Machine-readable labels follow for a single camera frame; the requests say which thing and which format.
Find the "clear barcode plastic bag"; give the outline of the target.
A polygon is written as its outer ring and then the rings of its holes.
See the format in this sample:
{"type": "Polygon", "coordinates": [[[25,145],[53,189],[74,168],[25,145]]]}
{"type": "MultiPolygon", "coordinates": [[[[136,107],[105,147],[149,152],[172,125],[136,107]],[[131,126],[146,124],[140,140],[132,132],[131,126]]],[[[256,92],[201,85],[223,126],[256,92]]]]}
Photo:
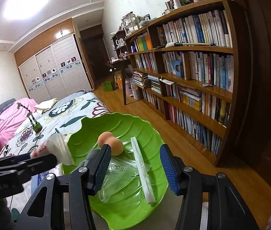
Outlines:
{"type": "Polygon", "coordinates": [[[97,197],[104,204],[123,199],[145,200],[136,161],[112,157],[97,197]]]}

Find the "orange makeup sponge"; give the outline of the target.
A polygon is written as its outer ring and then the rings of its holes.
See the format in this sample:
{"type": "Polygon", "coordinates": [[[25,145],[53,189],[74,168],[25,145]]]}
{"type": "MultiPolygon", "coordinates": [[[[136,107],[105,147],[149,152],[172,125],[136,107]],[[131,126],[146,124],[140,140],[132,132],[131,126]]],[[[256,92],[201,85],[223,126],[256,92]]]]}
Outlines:
{"type": "Polygon", "coordinates": [[[111,147],[112,156],[119,156],[124,150],[121,140],[116,138],[109,131],[100,134],[97,143],[99,148],[102,148],[105,144],[109,145],[111,147]]]}

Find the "white paper towel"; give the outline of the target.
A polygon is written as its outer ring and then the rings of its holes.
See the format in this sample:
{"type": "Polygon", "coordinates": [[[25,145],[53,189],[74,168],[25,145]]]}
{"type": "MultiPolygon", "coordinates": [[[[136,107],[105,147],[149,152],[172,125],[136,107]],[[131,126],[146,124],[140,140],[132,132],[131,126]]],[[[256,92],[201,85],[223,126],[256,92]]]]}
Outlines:
{"type": "Polygon", "coordinates": [[[136,166],[137,166],[138,173],[140,176],[142,190],[144,193],[144,197],[146,199],[146,203],[150,205],[154,204],[156,202],[156,199],[154,196],[151,182],[149,180],[149,175],[147,174],[145,162],[143,160],[143,156],[142,156],[140,147],[138,145],[137,139],[136,137],[133,136],[131,137],[130,141],[131,141],[132,150],[133,150],[133,154],[136,161],[136,166]]]}

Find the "grey felt cloth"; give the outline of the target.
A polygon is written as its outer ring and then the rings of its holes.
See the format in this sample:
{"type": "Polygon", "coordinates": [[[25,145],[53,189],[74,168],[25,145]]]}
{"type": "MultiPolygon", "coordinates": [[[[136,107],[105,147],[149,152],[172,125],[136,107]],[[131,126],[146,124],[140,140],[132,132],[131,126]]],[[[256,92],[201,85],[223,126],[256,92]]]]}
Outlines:
{"type": "Polygon", "coordinates": [[[81,167],[87,167],[88,169],[90,169],[90,167],[95,162],[97,156],[99,155],[100,151],[100,149],[91,149],[88,155],[84,158],[84,160],[79,163],[77,168],[79,169],[81,167]]]}

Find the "tissue pack blue label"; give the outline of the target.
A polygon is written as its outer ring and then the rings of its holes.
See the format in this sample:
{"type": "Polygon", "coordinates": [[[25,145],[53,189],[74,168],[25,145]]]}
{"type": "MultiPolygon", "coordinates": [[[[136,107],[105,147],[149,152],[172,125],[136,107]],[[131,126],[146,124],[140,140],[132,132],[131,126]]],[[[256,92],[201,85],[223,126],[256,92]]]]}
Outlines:
{"type": "Polygon", "coordinates": [[[46,178],[46,176],[49,174],[49,171],[37,174],[33,176],[32,183],[31,183],[31,194],[34,193],[36,188],[40,185],[40,183],[46,178]]]}

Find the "pink blanket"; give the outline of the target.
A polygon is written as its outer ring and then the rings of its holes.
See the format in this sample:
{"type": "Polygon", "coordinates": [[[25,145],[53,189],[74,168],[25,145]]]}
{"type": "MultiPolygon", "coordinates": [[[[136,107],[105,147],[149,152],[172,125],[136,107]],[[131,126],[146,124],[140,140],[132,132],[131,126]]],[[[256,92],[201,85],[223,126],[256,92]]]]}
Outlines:
{"type": "Polygon", "coordinates": [[[32,112],[35,111],[34,106],[37,102],[34,99],[22,98],[9,106],[0,114],[0,152],[1,149],[13,138],[13,134],[17,128],[27,119],[28,111],[23,108],[17,108],[17,104],[21,103],[32,112]]]}

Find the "striped giraffe toy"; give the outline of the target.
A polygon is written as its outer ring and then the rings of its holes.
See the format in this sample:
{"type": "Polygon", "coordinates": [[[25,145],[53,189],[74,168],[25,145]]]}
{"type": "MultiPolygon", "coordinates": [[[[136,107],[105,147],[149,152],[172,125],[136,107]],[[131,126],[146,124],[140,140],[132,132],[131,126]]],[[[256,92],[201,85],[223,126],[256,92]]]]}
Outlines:
{"type": "Polygon", "coordinates": [[[40,133],[40,131],[42,131],[43,127],[42,125],[35,119],[35,117],[33,116],[32,111],[27,108],[26,106],[22,105],[21,103],[17,103],[17,108],[19,109],[20,107],[24,108],[25,110],[27,110],[27,118],[30,121],[30,124],[32,125],[33,130],[35,131],[35,133],[40,133]]]}

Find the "green leaf tray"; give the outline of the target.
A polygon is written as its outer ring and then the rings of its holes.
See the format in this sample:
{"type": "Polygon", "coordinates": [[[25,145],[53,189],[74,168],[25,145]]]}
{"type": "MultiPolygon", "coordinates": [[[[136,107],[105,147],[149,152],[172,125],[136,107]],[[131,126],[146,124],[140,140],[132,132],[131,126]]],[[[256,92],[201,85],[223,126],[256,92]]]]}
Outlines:
{"type": "Polygon", "coordinates": [[[67,145],[74,165],[63,166],[64,174],[71,173],[90,152],[98,148],[101,133],[111,132],[124,145],[122,154],[111,158],[101,190],[91,196],[91,208],[107,222],[109,229],[131,228],[145,220],[162,201],[168,182],[159,157],[162,137],[150,122],[122,113],[73,120],[75,133],[67,145]],[[135,137],[156,199],[146,202],[130,139],[135,137]]]}

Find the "white pillow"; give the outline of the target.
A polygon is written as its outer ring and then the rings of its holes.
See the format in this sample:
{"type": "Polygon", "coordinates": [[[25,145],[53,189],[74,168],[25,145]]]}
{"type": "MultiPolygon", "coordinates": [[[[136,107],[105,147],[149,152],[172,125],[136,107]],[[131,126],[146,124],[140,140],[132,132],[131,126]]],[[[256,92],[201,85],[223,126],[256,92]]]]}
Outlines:
{"type": "MultiPolygon", "coordinates": [[[[42,117],[42,114],[38,112],[34,112],[33,117],[35,118],[35,120],[39,120],[39,118],[42,117]]],[[[30,127],[30,126],[31,126],[30,120],[26,118],[26,120],[23,121],[23,123],[21,123],[21,125],[16,129],[13,135],[14,136],[18,135],[19,133],[21,133],[23,130],[25,130],[27,127],[30,127]]]]}

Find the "folded cream towel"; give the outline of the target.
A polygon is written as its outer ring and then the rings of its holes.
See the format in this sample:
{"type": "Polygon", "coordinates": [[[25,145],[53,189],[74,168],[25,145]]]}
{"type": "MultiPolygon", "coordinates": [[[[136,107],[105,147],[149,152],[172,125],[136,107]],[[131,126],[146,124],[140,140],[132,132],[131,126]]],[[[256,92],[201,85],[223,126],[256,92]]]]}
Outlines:
{"type": "Polygon", "coordinates": [[[37,105],[34,106],[34,109],[42,114],[48,110],[50,110],[51,108],[53,108],[55,106],[55,104],[58,102],[58,99],[57,98],[54,98],[54,99],[50,99],[50,100],[47,100],[47,101],[43,101],[37,105]]]}

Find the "floral bed sheet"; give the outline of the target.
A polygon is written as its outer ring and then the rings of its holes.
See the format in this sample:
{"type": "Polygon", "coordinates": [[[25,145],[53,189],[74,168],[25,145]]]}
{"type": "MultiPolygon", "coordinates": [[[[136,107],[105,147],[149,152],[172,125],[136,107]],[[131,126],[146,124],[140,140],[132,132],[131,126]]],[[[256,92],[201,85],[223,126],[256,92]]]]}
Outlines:
{"type": "MultiPolygon", "coordinates": [[[[94,118],[110,113],[110,110],[93,92],[88,92],[77,98],[63,99],[63,102],[59,107],[53,108],[39,118],[38,122],[43,127],[40,133],[36,134],[32,126],[27,127],[7,142],[1,150],[0,157],[30,153],[54,133],[64,135],[64,140],[67,143],[70,136],[81,129],[82,118],[94,118]]],[[[67,171],[63,171],[62,164],[57,165],[50,172],[59,176],[67,174],[67,171]]],[[[17,209],[22,212],[32,195],[31,183],[32,178],[23,185],[23,192],[7,198],[10,210],[17,209]]]]}

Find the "green stool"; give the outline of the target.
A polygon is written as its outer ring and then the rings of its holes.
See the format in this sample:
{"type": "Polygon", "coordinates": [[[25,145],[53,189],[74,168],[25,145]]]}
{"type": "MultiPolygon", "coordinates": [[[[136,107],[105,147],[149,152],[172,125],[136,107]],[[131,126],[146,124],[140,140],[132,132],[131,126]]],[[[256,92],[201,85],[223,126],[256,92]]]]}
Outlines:
{"type": "Polygon", "coordinates": [[[110,92],[115,90],[115,85],[113,81],[105,81],[102,83],[103,89],[105,92],[110,92]]]}

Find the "white sliding wardrobe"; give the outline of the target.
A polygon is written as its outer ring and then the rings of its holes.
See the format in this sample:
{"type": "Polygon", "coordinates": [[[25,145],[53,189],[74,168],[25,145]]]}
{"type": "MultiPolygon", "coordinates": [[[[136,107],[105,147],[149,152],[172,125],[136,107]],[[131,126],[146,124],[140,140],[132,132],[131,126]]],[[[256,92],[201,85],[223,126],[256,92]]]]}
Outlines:
{"type": "Polygon", "coordinates": [[[72,19],[43,31],[15,53],[24,88],[40,103],[94,90],[93,71],[72,19]]]}

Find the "dark wooden door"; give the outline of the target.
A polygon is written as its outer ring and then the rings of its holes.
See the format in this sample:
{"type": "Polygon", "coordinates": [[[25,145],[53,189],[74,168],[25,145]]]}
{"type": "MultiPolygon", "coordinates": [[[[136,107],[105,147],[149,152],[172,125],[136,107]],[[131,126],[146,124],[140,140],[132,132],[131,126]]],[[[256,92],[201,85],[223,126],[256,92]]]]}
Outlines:
{"type": "Polygon", "coordinates": [[[80,31],[81,39],[96,80],[109,75],[109,67],[106,65],[109,62],[109,57],[103,34],[101,25],[80,31]]]}

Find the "wooden bookshelf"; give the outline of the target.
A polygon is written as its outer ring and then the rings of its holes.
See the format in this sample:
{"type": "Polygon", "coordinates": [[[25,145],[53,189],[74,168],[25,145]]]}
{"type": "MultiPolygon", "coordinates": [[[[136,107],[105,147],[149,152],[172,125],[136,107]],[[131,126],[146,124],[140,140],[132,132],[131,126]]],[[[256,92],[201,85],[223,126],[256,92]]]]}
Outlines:
{"type": "Polygon", "coordinates": [[[248,25],[232,0],[180,7],[117,37],[140,96],[213,165],[238,141],[250,83],[248,25]]]}

